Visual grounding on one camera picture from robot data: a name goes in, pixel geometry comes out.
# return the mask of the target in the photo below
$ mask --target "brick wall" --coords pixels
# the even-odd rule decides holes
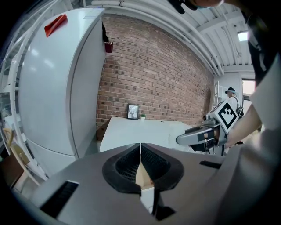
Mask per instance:
[[[107,54],[97,101],[97,138],[112,116],[126,117],[128,103],[147,119],[202,122],[213,76],[176,38],[149,23],[124,16],[103,17],[113,53]]]

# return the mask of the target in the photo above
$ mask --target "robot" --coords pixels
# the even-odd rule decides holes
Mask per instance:
[[[176,138],[176,142],[179,145],[190,145],[194,151],[223,156],[227,135],[239,119],[239,115],[227,100],[224,100],[213,108],[206,118],[201,126],[185,130],[183,135]],[[219,131],[218,140],[214,138],[214,130]],[[205,133],[208,133],[208,139],[204,138]]]

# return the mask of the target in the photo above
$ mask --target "ceiling pipe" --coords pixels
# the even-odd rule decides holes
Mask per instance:
[[[224,28],[224,26],[222,27],[222,29],[223,29],[223,32],[224,32],[225,36],[227,37],[228,42],[229,42],[229,44],[230,44],[230,46],[232,48],[234,62],[235,62],[236,65],[238,65],[238,60],[237,60],[237,56],[236,56],[236,52],[238,52],[238,51],[235,51],[234,42],[233,42],[233,39],[232,39],[232,37],[230,35],[229,29],[227,27],[230,24],[228,22],[228,19],[227,19],[225,13],[221,9],[221,6],[219,6],[218,9],[219,9],[220,13],[223,15],[225,22],[227,23],[226,29]]]
[[[218,71],[218,68],[216,67],[216,65],[212,61],[212,57],[208,54],[208,52],[205,50],[205,48],[197,40],[193,40],[193,42],[191,42],[185,35],[183,35],[183,33],[187,33],[186,31],[179,32],[177,29],[175,29],[174,27],[177,27],[177,24],[175,22],[169,21],[169,22],[172,23],[173,26],[164,22],[165,16],[163,16],[163,15],[161,15],[161,14],[155,12],[155,11],[152,11],[150,9],[144,8],[144,7],[138,7],[137,9],[134,9],[134,7],[135,7],[134,4],[124,3],[122,1],[92,1],[92,5],[93,6],[99,6],[99,7],[105,7],[105,8],[119,8],[119,9],[122,9],[122,10],[125,10],[125,11],[132,11],[132,12],[144,15],[148,18],[151,18],[151,19],[163,24],[164,26],[168,27],[170,30],[172,30],[173,32],[175,32],[179,36],[181,36],[183,40],[186,40],[205,59],[205,61],[207,62],[208,66],[211,68],[211,70],[214,72],[214,74],[220,75],[220,72]],[[161,19],[158,19],[155,16],[152,16],[152,14],[157,15]],[[212,66],[210,65],[210,63],[206,59],[206,57],[203,56],[202,52],[206,55],[207,59],[210,60]]]
[[[221,74],[224,74],[223,68],[220,64],[220,62],[218,61],[216,54],[214,53],[214,51],[211,49],[210,45],[207,43],[207,41],[204,39],[204,37],[202,36],[202,34],[197,31],[197,29],[192,26],[187,20],[183,19],[177,12],[171,10],[170,8],[164,6],[163,4],[160,3],[156,3],[155,1],[151,1],[151,0],[137,0],[137,2],[143,2],[145,4],[151,5],[156,7],[157,9],[161,9],[164,12],[172,15],[174,18],[176,18],[177,20],[181,21],[184,25],[186,25],[189,29],[191,29],[194,34],[196,34],[198,36],[198,38],[202,41],[202,43],[206,46],[206,48],[208,49],[208,51],[211,53],[212,59],[215,60],[218,69],[220,70]]]

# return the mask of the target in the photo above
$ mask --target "white table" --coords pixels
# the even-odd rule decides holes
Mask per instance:
[[[191,126],[178,121],[112,117],[101,142],[100,152],[135,143],[151,143],[188,152],[189,147],[177,144],[176,137],[189,128]]]

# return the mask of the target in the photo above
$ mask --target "red tag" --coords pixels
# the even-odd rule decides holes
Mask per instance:
[[[57,18],[54,19],[53,22],[49,23],[47,26],[45,26],[45,34],[46,37],[50,36],[51,33],[63,22],[67,21],[67,16],[66,14],[60,15]]]

